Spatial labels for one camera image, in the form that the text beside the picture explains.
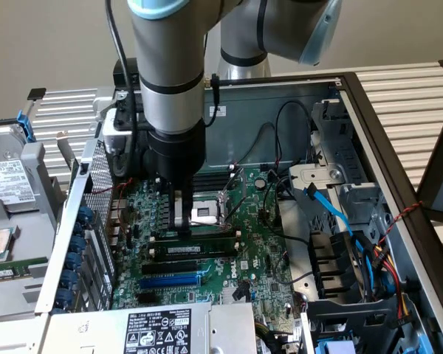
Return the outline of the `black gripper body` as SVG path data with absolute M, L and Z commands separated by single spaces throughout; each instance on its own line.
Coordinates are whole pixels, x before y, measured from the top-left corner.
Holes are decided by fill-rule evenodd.
M 193 176 L 205 162 L 205 121 L 199 120 L 189 131 L 166 134 L 149 131 L 148 144 L 156 156 L 156 170 L 175 190 L 190 189 Z

